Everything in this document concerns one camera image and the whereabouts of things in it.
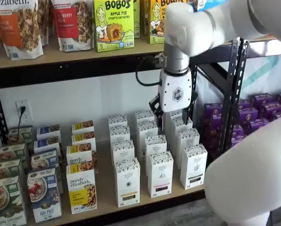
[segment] purely elizabeth granola bag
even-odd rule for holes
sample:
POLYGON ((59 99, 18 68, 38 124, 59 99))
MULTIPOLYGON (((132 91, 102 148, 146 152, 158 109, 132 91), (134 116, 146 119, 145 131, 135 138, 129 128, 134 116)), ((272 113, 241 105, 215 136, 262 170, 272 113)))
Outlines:
POLYGON ((52 0, 60 51, 94 47, 92 0, 52 0))
POLYGON ((43 55, 37 0, 0 0, 0 35, 12 60, 43 55))

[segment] wooden shelf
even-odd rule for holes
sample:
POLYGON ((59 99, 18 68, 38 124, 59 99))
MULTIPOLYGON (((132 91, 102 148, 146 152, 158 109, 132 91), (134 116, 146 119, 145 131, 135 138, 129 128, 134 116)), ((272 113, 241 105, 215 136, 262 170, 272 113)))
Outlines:
MULTIPOLYGON (((118 211, 127 210, 130 208, 143 206, 163 200, 169 200, 175 197, 183 196, 186 194, 191 194, 197 191, 202 191, 203 186, 198 186, 188 190, 184 190, 180 182, 180 171, 174 166, 173 172, 173 185, 172 193, 156 198, 150 198, 149 191, 147 188, 148 178, 144 171, 143 164, 141 164, 141 176, 140 176, 140 203, 126 206, 126 207, 117 207, 116 203, 116 192, 115 192, 115 180, 114 173, 111 164, 111 156, 109 145, 99 144, 98 145, 98 164, 99 164, 99 173, 96 174, 96 189, 97 189, 97 200, 98 200, 98 209, 88 211, 85 213, 71 214, 67 183, 63 182, 63 187, 65 192, 61 198, 62 201, 62 217, 57 219, 52 219, 41 223, 42 226, 57 226, 63 224, 70 224, 76 221, 83 221, 89 218, 94 218, 110 213, 116 213, 118 211)), ((33 212, 31 208, 28 208, 28 225, 35 226, 33 212)))

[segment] bobo's apple pie box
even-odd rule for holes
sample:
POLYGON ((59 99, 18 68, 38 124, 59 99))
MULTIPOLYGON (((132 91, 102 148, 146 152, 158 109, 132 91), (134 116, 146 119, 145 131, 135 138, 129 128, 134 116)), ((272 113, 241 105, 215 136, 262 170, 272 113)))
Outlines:
POLYGON ((133 0, 94 0, 98 52, 134 47, 133 0))

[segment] snack package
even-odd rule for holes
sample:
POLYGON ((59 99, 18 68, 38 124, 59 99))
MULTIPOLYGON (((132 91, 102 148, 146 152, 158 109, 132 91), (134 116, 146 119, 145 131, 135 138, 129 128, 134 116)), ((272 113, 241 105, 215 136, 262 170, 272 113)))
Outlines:
POLYGON ((12 60, 43 55, 37 11, 37 0, 0 4, 0 35, 12 60))
POLYGON ((134 47, 132 0, 93 0, 98 52, 134 47))
POLYGON ((93 45, 92 0, 51 0, 60 51, 89 50, 93 45))

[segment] purple box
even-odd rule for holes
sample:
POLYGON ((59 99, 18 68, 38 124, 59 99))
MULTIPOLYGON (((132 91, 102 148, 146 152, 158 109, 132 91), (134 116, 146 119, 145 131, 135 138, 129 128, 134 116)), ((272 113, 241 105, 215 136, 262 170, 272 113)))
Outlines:
POLYGON ((278 102, 262 104, 259 111, 260 118, 270 119, 273 113, 281 112, 281 104, 278 102))
POLYGON ((262 104, 273 102, 274 98, 269 93, 262 93, 252 96, 251 103, 256 109, 260 109, 262 104))
POLYGON ((240 99, 238 103, 239 109, 250 108, 250 102, 248 100, 240 99))
POLYGON ((258 110, 254 107, 239 109, 239 120, 243 124, 247 121, 256 120, 258 118, 258 110))
POLYGON ((265 118, 256 119, 254 121, 248 121, 246 125, 244 125, 244 130, 246 134, 251 134, 256 130, 260 129, 263 126, 266 126, 269 121, 265 118))
POLYGON ((236 138, 236 136, 243 136, 243 135, 244 135, 243 128, 239 124, 234 125, 232 137, 236 138))

